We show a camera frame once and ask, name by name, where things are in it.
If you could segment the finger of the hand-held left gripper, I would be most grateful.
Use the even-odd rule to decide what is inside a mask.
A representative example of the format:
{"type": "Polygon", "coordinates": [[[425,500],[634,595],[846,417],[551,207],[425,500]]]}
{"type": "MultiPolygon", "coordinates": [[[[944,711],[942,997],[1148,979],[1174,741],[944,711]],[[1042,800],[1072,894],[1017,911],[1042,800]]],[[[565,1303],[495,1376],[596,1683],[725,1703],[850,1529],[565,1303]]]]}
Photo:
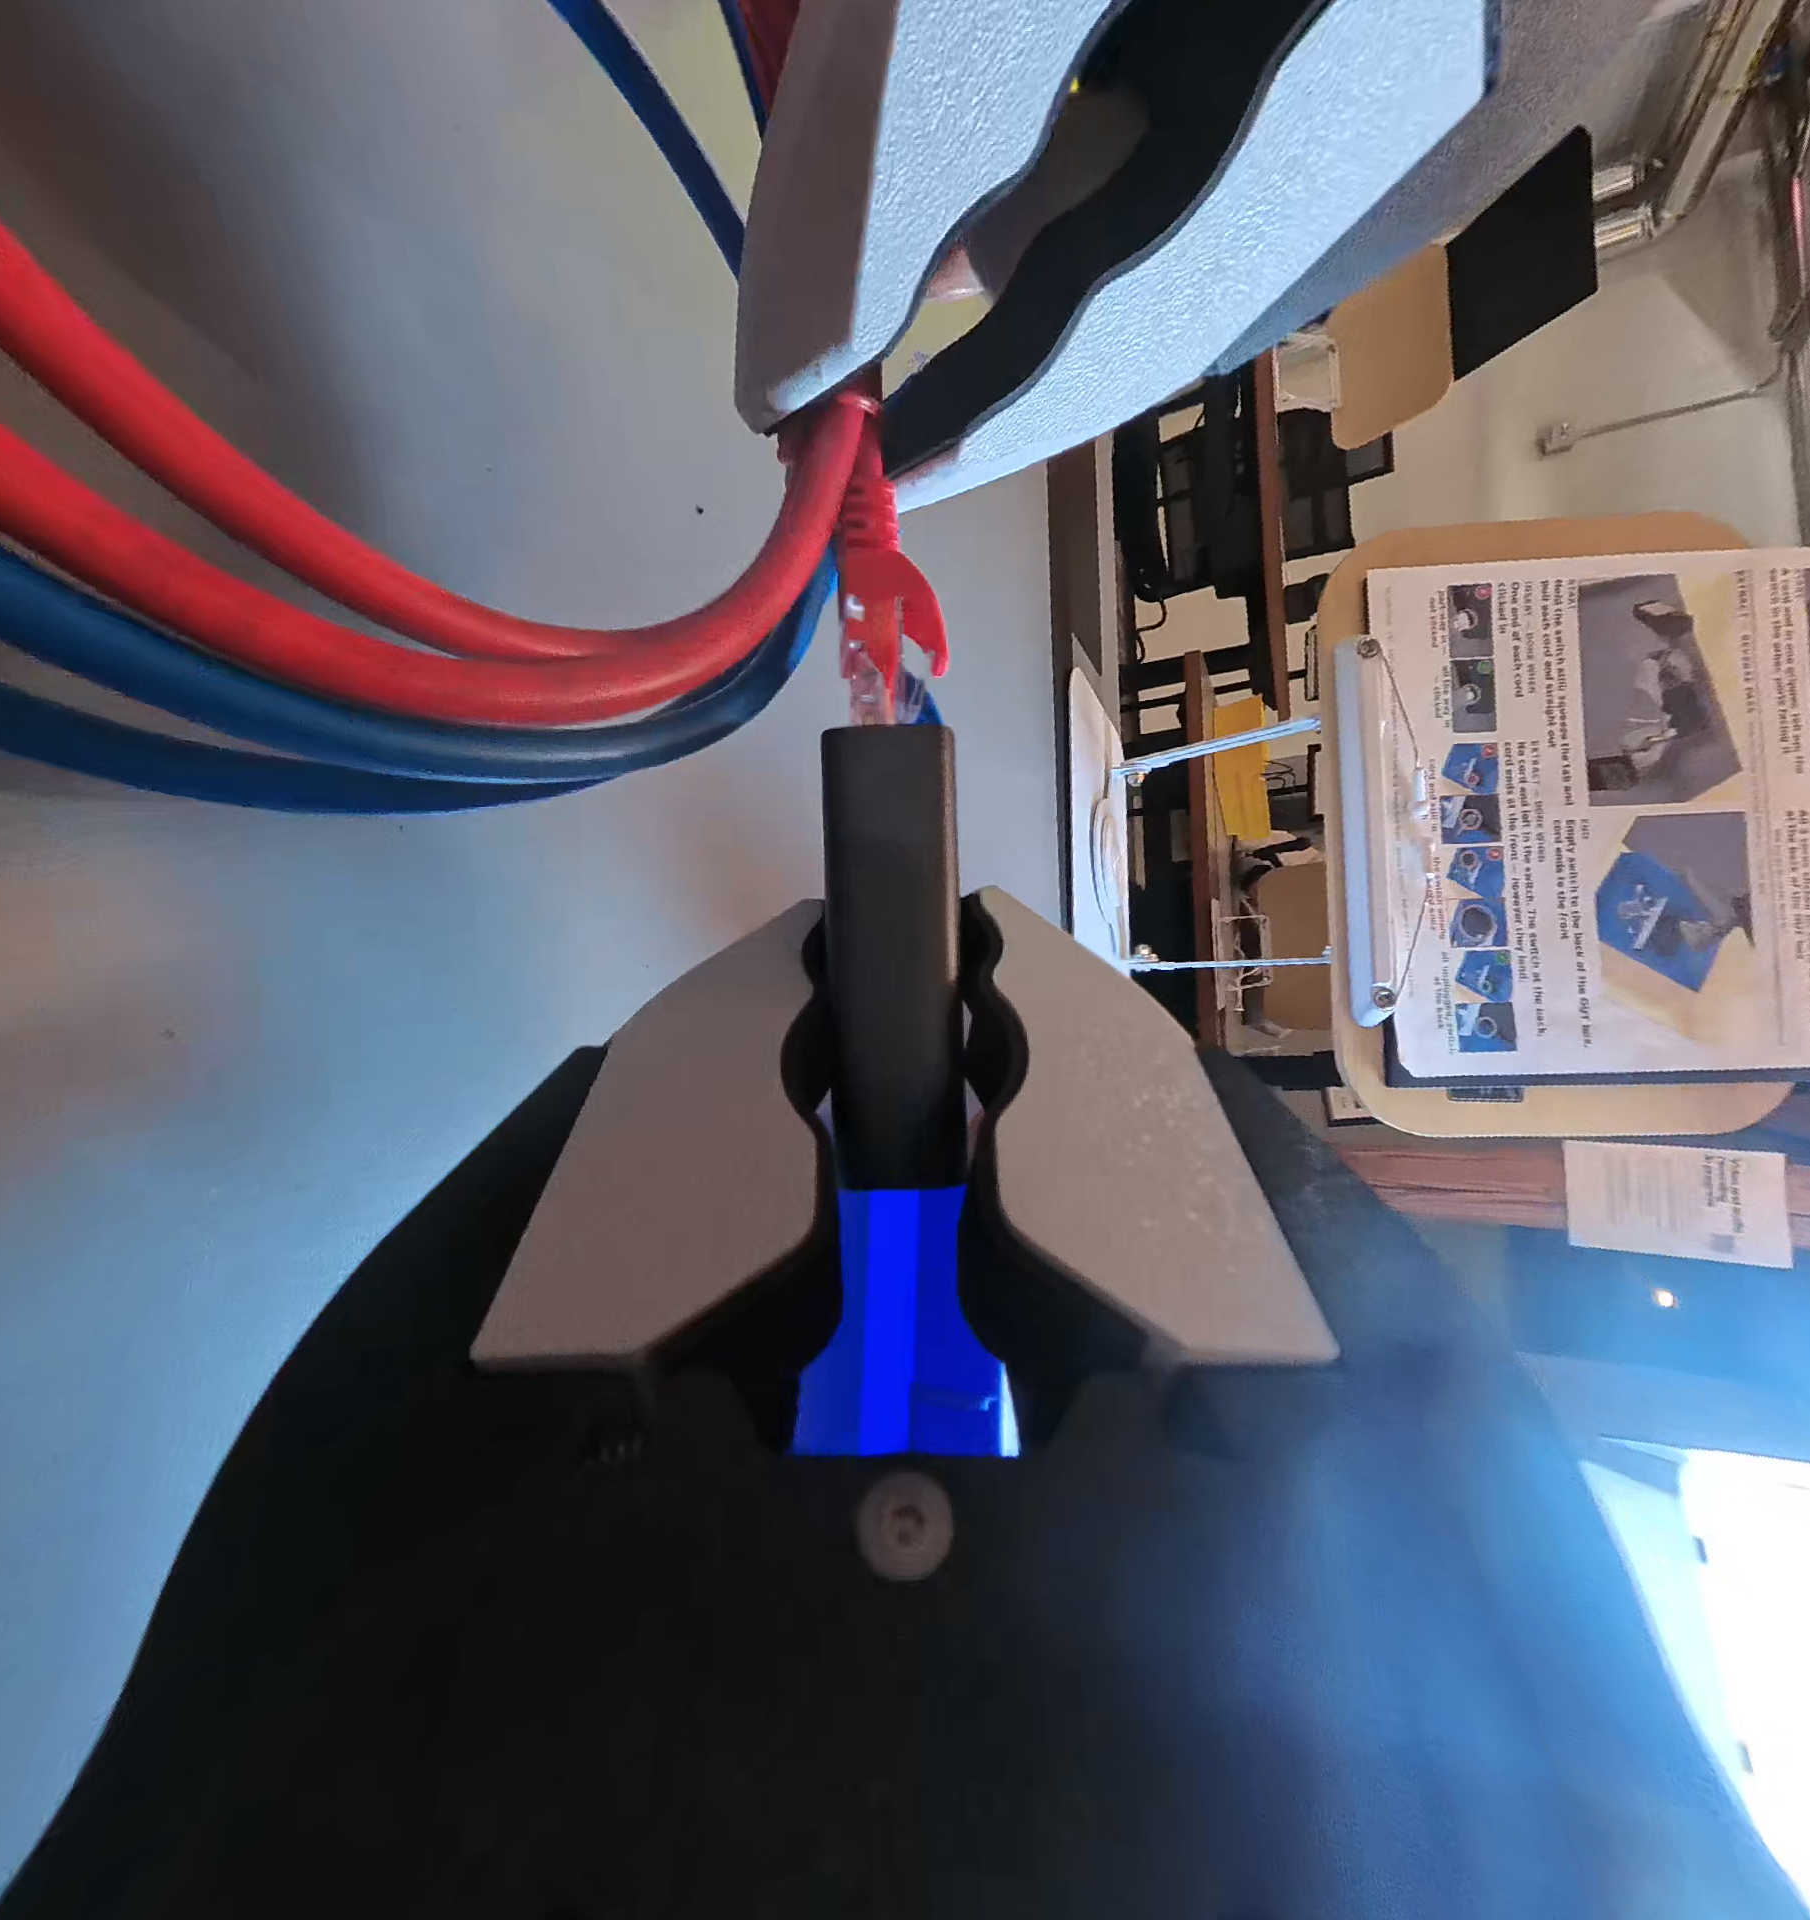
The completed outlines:
{"type": "Polygon", "coordinates": [[[755,168],[733,398],[769,432],[885,361],[957,256],[988,299],[1132,153],[1083,80],[1118,2],[804,2],[755,168]]]}
{"type": "Polygon", "coordinates": [[[1080,74],[1140,129],[886,401],[898,500],[1041,464],[1258,357],[1495,71],[1497,4],[1127,4],[1080,74]]]}

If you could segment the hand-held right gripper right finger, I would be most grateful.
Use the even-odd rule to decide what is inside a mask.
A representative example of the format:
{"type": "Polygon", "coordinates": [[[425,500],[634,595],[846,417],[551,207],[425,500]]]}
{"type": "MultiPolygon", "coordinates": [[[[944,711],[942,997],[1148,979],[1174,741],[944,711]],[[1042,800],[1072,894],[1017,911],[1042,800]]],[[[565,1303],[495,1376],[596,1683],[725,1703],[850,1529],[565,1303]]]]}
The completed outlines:
{"type": "Polygon", "coordinates": [[[1183,1026],[999,885],[962,904],[980,1107],[959,1304],[1017,1447],[1100,1376],[1325,1367],[1340,1351],[1183,1026]]]}

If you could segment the plywood panel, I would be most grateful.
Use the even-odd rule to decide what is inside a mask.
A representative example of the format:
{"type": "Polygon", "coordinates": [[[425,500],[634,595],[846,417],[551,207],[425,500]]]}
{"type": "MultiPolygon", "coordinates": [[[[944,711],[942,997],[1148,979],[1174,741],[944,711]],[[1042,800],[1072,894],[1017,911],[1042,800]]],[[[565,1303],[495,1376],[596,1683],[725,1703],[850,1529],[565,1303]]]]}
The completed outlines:
{"type": "Polygon", "coordinates": [[[1325,333],[1339,370],[1333,443],[1372,443],[1433,408],[1454,380],[1445,246],[1340,299],[1325,333]]]}

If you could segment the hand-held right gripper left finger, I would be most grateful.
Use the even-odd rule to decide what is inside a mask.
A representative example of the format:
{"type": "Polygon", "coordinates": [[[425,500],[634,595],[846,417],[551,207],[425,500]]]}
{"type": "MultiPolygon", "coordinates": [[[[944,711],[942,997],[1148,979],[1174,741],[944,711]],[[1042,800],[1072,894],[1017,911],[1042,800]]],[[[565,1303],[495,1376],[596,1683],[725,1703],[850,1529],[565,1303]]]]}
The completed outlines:
{"type": "Polygon", "coordinates": [[[844,1303],[819,1105],[827,1017],[804,899],[660,988],[613,1031],[480,1324],[485,1373],[728,1379],[767,1449],[844,1303]]]}

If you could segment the white document stand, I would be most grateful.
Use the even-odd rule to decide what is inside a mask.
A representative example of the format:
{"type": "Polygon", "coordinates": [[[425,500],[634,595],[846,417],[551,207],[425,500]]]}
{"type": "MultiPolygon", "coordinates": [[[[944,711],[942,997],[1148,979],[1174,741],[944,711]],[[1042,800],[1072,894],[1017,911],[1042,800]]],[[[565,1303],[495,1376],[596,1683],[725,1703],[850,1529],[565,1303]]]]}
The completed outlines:
{"type": "Polygon", "coordinates": [[[1063,821],[1072,924],[1085,943],[1136,973],[1281,969],[1276,956],[1157,960],[1132,952],[1123,793],[1176,764],[1208,770],[1218,759],[1306,739],[1320,745],[1335,786],[1325,832],[1340,907],[1327,967],[1343,984],[1349,1020],[1358,1028],[1378,1028],[1407,1006],[1428,850],[1436,842],[1430,786],[1380,640],[1372,634],[1340,640],[1328,663],[1331,698],[1318,713],[1223,738],[1203,734],[1130,759],[1122,757],[1120,734],[1085,671],[1072,671],[1063,821]]]}

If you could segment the black flat panel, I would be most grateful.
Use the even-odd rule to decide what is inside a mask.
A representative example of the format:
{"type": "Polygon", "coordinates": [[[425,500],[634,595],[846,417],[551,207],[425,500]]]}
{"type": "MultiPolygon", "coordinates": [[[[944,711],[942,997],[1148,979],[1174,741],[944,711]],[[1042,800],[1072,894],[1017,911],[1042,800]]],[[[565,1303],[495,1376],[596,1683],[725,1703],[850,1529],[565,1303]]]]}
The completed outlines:
{"type": "Polygon", "coordinates": [[[1574,127],[1445,246],[1454,379],[1598,289],[1590,137],[1574,127]]]}

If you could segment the bright light panel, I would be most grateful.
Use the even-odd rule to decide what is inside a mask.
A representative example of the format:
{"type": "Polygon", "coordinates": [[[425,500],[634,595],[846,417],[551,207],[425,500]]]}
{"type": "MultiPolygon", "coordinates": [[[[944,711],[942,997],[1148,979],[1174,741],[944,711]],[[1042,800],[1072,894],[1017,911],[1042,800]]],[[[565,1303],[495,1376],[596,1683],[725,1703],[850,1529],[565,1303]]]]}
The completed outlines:
{"type": "Polygon", "coordinates": [[[1593,1451],[1589,1490],[1672,1679],[1810,1910],[1810,1463],[1593,1451]]]}

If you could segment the dark grey ethernet adapter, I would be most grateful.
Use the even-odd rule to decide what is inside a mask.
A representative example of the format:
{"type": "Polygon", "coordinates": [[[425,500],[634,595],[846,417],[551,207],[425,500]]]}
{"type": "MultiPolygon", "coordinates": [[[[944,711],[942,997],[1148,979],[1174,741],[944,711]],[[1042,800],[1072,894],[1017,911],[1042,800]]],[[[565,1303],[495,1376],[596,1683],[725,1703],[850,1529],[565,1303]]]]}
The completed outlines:
{"type": "Polygon", "coordinates": [[[821,735],[821,963],[853,1189],[966,1180],[954,747],[937,726],[821,735]]]}

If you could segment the blue plastic bin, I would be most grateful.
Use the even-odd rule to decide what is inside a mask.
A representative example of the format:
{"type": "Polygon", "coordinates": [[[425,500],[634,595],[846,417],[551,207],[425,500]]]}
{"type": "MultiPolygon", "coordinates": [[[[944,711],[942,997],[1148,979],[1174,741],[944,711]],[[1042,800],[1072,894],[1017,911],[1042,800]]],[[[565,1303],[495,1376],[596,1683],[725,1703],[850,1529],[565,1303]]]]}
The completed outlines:
{"type": "Polygon", "coordinates": [[[799,1379],[793,1453],[1014,1457],[1003,1362],[959,1300],[964,1186],[842,1189],[842,1312],[799,1379]]]}

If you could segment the white paper label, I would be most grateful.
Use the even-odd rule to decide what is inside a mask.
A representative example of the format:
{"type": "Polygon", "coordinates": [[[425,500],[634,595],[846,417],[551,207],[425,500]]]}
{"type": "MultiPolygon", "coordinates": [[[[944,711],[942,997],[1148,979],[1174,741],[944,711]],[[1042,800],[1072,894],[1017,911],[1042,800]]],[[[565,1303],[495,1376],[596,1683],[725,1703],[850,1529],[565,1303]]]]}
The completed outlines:
{"type": "Polygon", "coordinates": [[[1795,1262],[1779,1152],[1564,1139],[1574,1247],[1743,1266],[1795,1262]]]}

